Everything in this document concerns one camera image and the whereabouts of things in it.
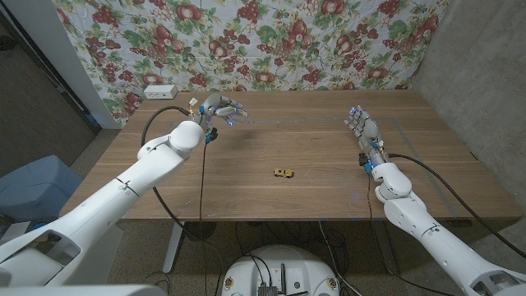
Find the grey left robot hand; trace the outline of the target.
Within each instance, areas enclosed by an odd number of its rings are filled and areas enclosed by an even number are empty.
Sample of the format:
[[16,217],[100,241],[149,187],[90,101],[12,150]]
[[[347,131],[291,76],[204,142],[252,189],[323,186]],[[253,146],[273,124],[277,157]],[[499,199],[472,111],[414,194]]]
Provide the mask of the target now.
[[192,111],[188,118],[208,132],[213,118],[222,118],[232,126],[235,122],[245,122],[248,119],[248,112],[236,100],[214,93],[199,104],[197,111]]

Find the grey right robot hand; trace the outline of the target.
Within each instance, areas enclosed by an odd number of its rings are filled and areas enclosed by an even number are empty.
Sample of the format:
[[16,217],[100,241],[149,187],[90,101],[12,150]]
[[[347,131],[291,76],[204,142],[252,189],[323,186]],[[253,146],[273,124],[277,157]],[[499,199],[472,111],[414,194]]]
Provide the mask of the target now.
[[358,139],[358,145],[367,160],[373,165],[389,162],[389,156],[385,152],[384,142],[372,116],[360,105],[352,107],[348,113],[348,119],[344,124],[352,131]]

